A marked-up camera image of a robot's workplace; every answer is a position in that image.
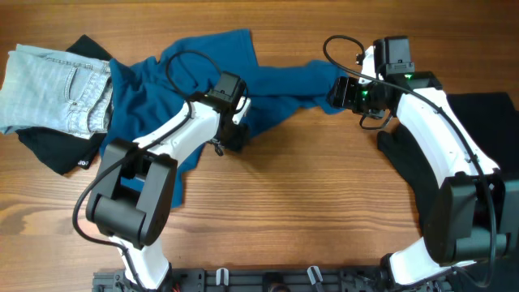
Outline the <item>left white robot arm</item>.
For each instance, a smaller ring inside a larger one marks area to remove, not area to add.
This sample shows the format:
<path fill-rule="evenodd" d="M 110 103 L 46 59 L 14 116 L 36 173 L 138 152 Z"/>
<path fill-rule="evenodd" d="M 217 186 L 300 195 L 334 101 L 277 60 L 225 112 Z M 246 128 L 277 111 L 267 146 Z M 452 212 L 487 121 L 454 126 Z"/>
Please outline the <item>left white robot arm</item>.
<path fill-rule="evenodd" d="M 84 192 L 86 218 L 116 247 L 125 268 L 98 273 L 95 291 L 172 291 L 172 268 L 160 235 L 168 220 L 178 167 L 201 145 L 218 152 L 243 142 L 241 120 L 251 101 L 239 76 L 222 72 L 215 88 L 194 92 L 181 111 L 154 132 L 132 142 L 116 139 Z"/>

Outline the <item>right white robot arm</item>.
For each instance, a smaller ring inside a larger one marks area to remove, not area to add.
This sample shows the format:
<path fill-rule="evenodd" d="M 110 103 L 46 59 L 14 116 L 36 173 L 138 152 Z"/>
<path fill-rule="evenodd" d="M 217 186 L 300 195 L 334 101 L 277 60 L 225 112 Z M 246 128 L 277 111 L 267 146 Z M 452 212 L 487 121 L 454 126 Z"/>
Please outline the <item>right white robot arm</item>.
<path fill-rule="evenodd" d="M 398 118 L 427 159 L 439 193 L 422 237 L 382 259 L 379 285 L 413 289 L 450 273 L 466 275 L 483 262 L 487 273 L 478 284 L 489 286 L 496 261 L 517 247 L 517 179 L 503 175 L 473 141 L 435 75 L 416 70 L 406 36 L 362 47 L 356 62 L 361 71 L 349 69 L 336 81 L 329 104 L 383 123 Z"/>

